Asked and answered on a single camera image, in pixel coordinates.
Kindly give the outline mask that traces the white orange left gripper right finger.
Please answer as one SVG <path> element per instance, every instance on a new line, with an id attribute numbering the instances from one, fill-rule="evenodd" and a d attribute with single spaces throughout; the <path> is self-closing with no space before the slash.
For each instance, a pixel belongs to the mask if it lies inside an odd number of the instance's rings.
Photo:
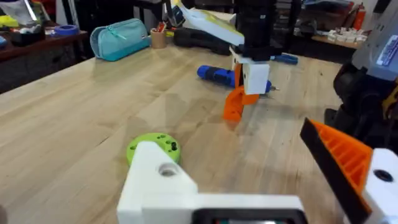
<path id="1" fill-rule="evenodd" d="M 397 224 L 397 155 L 312 119 L 300 137 L 349 224 Z"/>

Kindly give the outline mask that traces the bare white left gripper left finger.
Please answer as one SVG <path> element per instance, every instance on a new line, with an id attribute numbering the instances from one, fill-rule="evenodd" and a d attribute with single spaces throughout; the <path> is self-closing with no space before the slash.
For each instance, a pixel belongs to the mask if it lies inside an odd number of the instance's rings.
<path id="1" fill-rule="evenodd" d="M 190 223 L 195 181 L 155 142 L 140 142 L 117 206 L 119 223 Z"/>

